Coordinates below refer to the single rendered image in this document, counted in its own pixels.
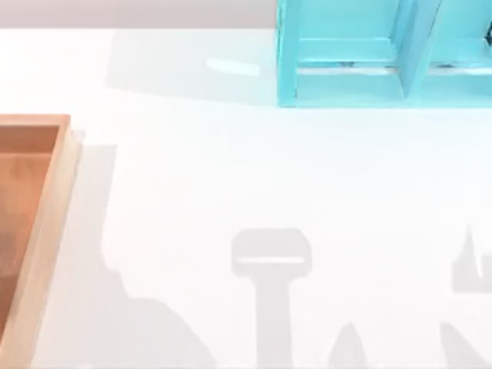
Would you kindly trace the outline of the shallow salmon-coloured box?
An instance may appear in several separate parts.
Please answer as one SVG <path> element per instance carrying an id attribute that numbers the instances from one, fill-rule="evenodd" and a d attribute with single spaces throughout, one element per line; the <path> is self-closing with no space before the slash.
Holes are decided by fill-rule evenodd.
<path id="1" fill-rule="evenodd" d="M 81 139 L 70 115 L 0 114 L 0 369 L 30 369 Z"/>

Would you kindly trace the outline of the light blue rack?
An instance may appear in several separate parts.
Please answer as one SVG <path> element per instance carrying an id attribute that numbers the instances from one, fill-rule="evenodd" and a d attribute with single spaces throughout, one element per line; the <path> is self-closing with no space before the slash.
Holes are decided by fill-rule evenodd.
<path id="1" fill-rule="evenodd" d="M 276 0 L 277 101 L 492 108 L 492 0 Z"/>

